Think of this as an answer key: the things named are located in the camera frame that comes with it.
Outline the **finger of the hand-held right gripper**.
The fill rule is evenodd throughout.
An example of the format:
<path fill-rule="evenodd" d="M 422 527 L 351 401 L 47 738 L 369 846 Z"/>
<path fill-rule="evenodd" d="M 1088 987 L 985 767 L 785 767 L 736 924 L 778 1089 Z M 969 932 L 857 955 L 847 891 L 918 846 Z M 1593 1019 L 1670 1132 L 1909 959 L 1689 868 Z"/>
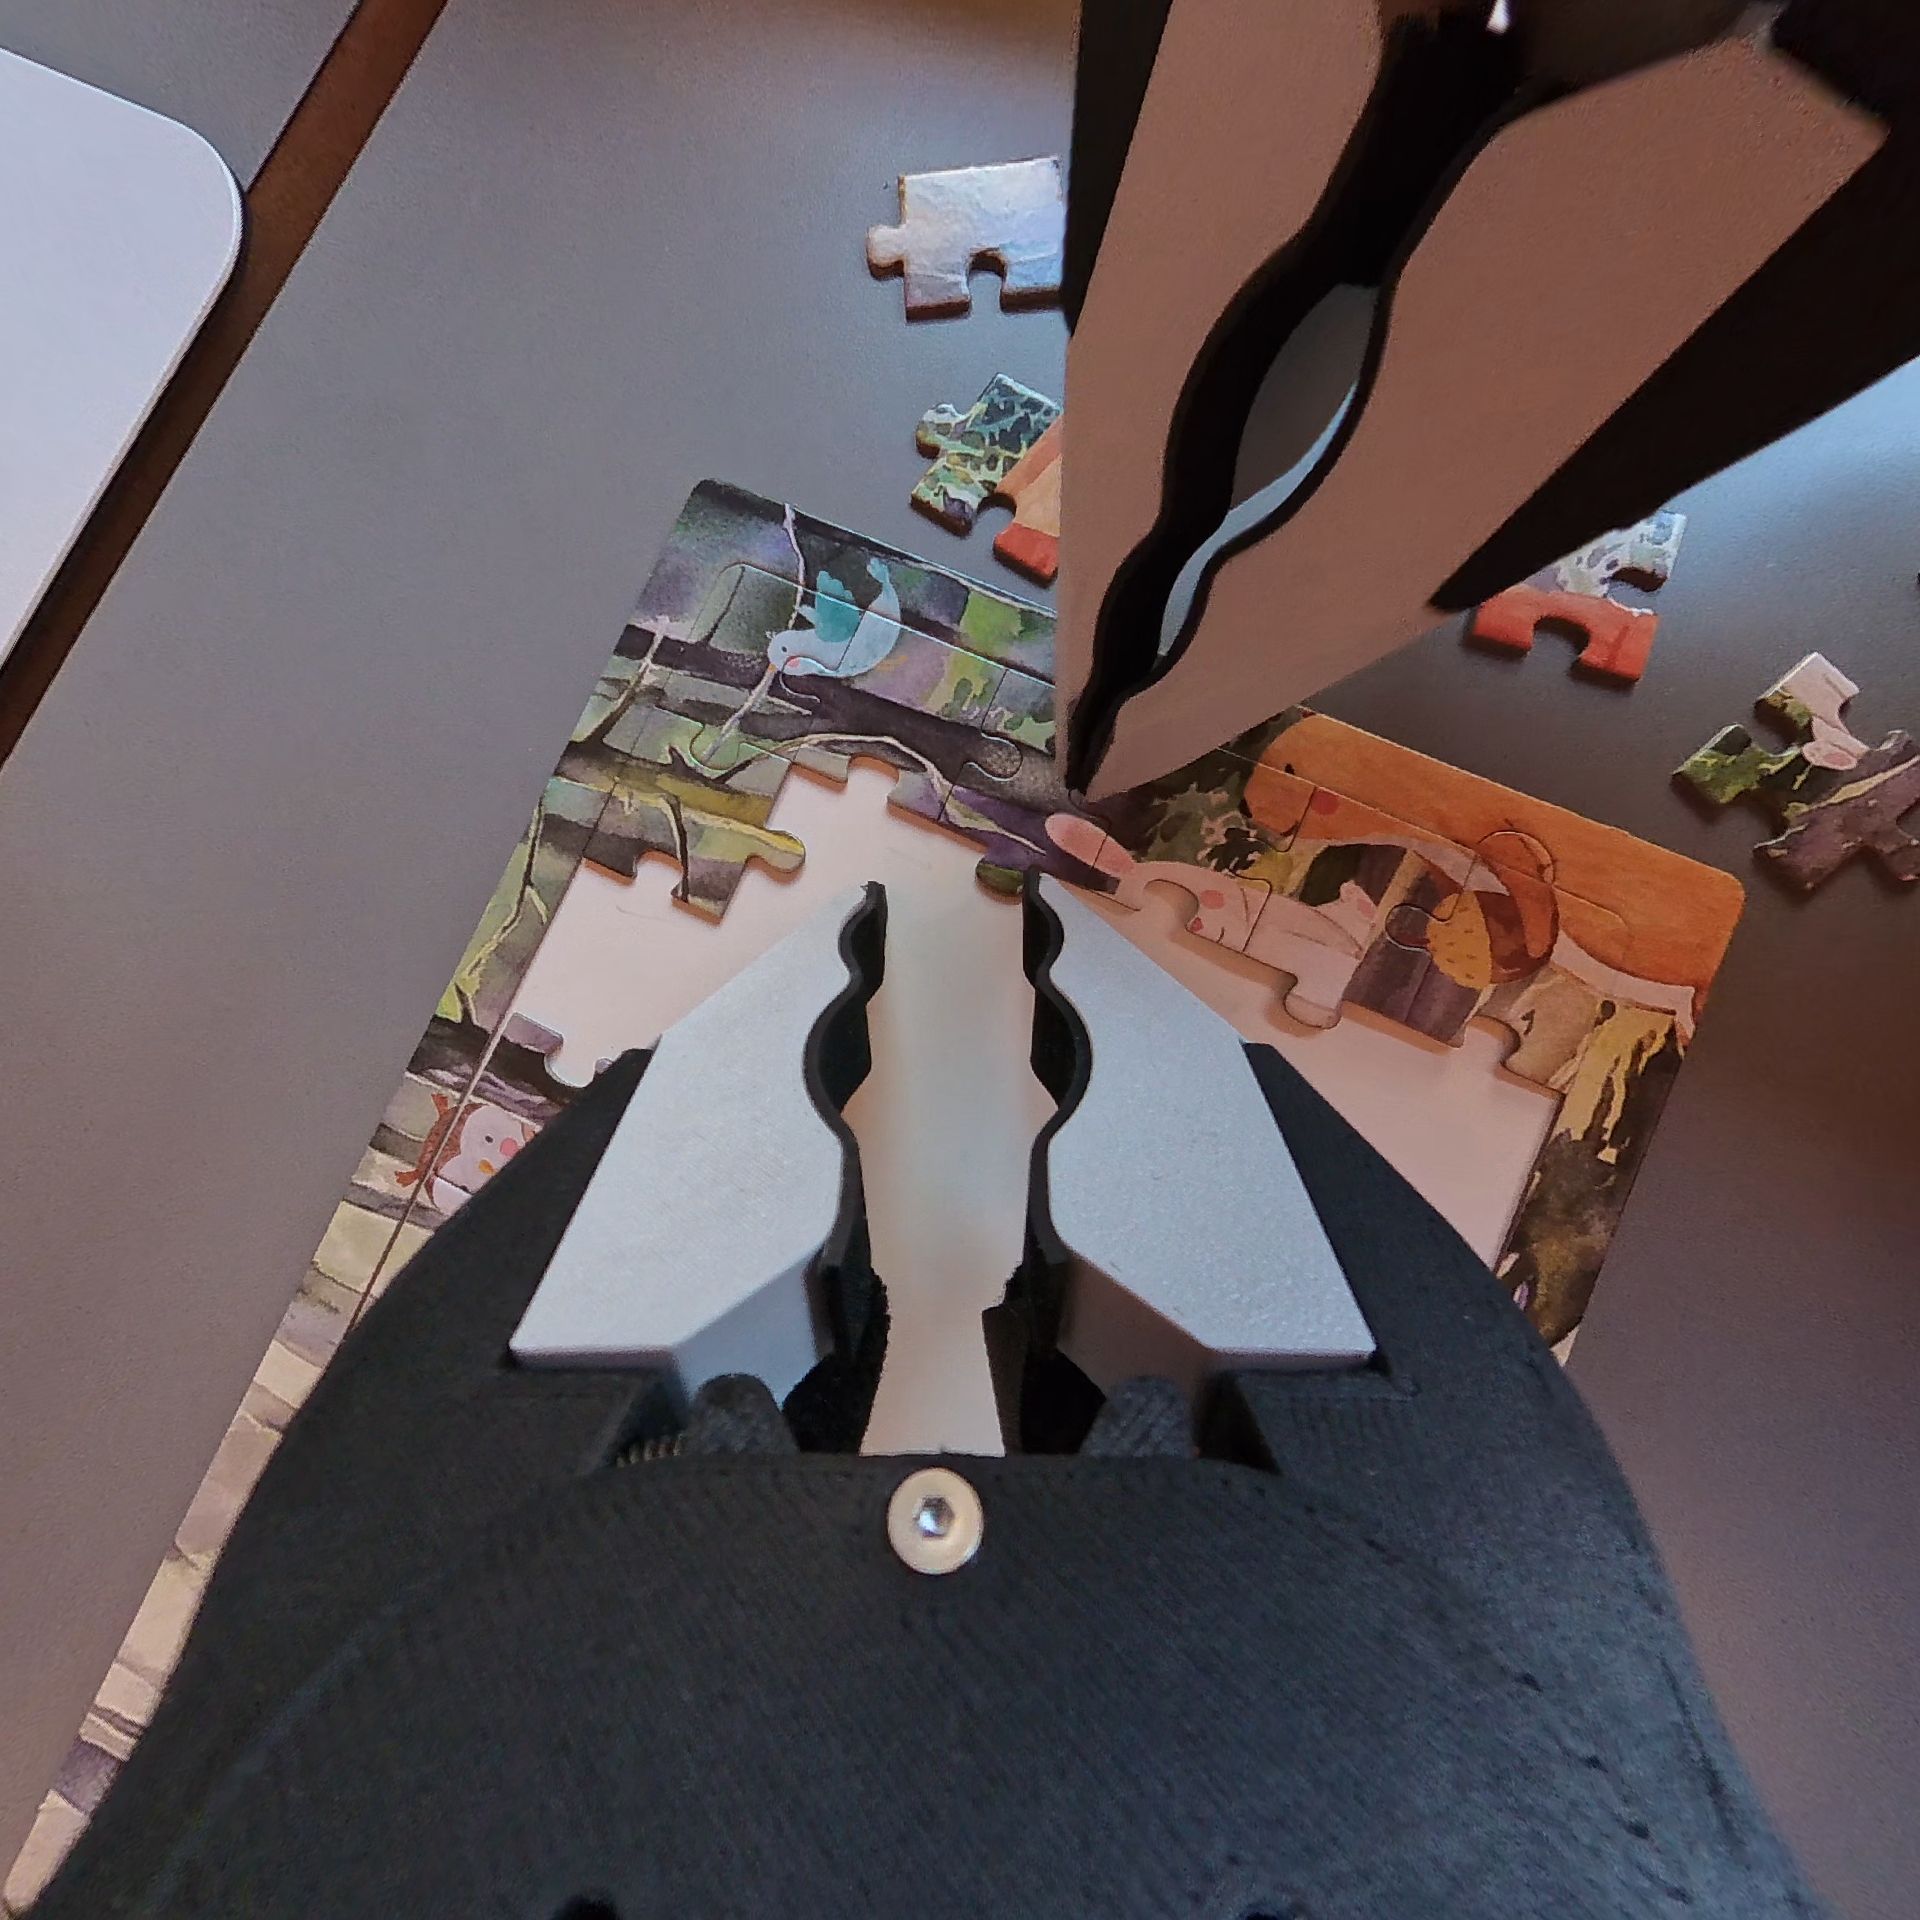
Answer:
<path fill-rule="evenodd" d="M 1212 573 L 1119 703 L 1103 791 L 1157 781 L 1441 622 L 1441 585 L 1889 141 L 1759 38 L 1526 111 L 1387 295 L 1378 367 L 1316 494 Z"/>
<path fill-rule="evenodd" d="M 1214 345 L 1310 225 L 1378 82 L 1368 0 L 1175 0 L 1066 345 L 1059 695 L 1079 796 L 1126 778 L 1119 703 L 1234 504 L 1259 391 Z"/>

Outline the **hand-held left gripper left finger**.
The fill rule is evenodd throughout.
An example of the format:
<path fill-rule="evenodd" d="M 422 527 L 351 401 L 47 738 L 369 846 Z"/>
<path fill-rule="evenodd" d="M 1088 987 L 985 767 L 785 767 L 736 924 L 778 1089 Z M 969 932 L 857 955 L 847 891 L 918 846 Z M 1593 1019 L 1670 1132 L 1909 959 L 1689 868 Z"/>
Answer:
<path fill-rule="evenodd" d="M 785 1400 L 832 1354 L 885 921 L 885 883 L 841 891 L 660 1030 L 515 1329 L 518 1364 L 669 1372 L 677 1400 L 754 1376 Z"/>

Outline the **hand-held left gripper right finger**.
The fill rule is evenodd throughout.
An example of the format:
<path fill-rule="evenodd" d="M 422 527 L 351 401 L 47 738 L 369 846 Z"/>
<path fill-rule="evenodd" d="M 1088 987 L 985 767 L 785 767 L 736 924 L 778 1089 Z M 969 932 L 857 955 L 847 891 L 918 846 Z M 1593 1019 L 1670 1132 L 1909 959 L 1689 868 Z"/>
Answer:
<path fill-rule="evenodd" d="M 1030 1074 L 1059 1113 L 1027 1176 L 1043 1354 L 1092 1393 L 1376 1354 L 1351 1278 L 1225 1019 L 1066 883 L 1027 876 Z"/>

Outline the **puzzle pieces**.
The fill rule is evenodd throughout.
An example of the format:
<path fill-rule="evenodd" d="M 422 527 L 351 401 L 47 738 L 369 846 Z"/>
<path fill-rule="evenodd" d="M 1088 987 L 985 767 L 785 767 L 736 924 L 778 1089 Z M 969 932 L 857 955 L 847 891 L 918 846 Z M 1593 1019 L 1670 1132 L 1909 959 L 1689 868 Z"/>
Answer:
<path fill-rule="evenodd" d="M 868 266 L 901 279 L 901 311 L 943 318 L 969 308 L 969 271 L 1003 271 L 1003 305 L 1062 297 L 1062 165 L 1007 158 L 931 172 L 899 180 L 899 223 L 868 232 Z M 1007 504 L 994 562 L 1037 585 L 1059 580 L 1062 406 L 994 375 L 967 413 L 925 413 L 911 443 L 931 458 L 911 504 L 969 533 L 985 504 Z M 1578 669 L 1604 685 L 1638 685 L 1655 652 L 1655 612 L 1618 603 L 1614 585 L 1655 590 L 1678 548 L 1678 515 L 1655 515 L 1603 533 L 1531 580 L 1487 596 L 1470 638 L 1531 652 L 1534 630 L 1583 638 Z"/>

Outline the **partly assembled jigsaw puzzle board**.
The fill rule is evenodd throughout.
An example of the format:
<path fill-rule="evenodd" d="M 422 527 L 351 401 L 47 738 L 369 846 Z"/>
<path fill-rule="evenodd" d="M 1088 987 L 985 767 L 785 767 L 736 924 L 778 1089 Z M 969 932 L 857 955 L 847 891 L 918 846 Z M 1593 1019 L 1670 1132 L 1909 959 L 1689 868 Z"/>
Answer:
<path fill-rule="evenodd" d="M 351 1329 L 603 1059 L 838 891 L 931 871 L 1007 948 L 1030 868 L 1279 1040 L 1563 1354 L 1738 883 L 1310 707 L 1079 811 L 1052 612 L 696 485 L 5 1885 L 143 1735 L 216 1555 Z"/>

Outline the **light grey table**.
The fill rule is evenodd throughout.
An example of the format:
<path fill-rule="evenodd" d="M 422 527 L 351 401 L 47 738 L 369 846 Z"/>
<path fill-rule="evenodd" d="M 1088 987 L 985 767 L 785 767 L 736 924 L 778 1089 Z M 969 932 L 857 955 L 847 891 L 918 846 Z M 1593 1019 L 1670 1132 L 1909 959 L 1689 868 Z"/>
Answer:
<path fill-rule="evenodd" d="M 103 603 L 138 524 L 153 515 L 166 485 L 185 463 L 185 446 L 244 351 L 244 325 L 259 311 L 259 264 L 278 256 L 278 218 L 267 212 L 254 177 L 267 172 L 288 120 L 297 120 L 297 104 L 321 73 L 351 16 L 351 0 L 5 7 L 9 54 L 190 122 L 223 158 L 244 200 L 244 236 L 223 295 L 216 297 L 198 340 L 185 351 L 153 416 L 128 446 L 128 463 L 113 474 L 103 504 L 81 524 L 77 548 L 60 562 L 47 607 L 30 616 L 14 657 L 5 663 L 5 738 L 14 738 L 33 713 L 47 685 Z"/>

